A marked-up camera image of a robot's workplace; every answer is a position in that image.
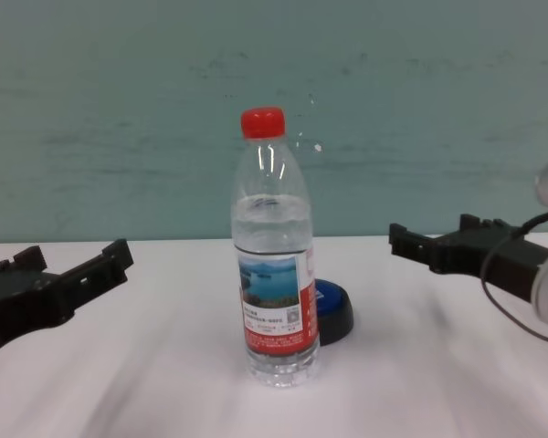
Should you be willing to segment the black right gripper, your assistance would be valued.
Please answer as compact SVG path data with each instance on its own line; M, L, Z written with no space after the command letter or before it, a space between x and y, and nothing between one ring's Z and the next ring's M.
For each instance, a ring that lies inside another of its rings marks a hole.
M548 248L524 238L509 240L514 231L501 219L481 219L462 214L459 229L439 238L410 232L401 224L390 224L391 255L426 265L440 275L480 276L489 252L494 255L487 270L487 282L503 291L529 300L539 266L548 259Z

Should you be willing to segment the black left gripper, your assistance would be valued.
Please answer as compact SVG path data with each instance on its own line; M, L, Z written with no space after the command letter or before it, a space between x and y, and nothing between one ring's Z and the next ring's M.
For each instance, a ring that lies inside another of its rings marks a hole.
M33 331L68 322L78 308L125 283L132 265L125 239L59 276L45 273L38 245L0 260L0 349Z

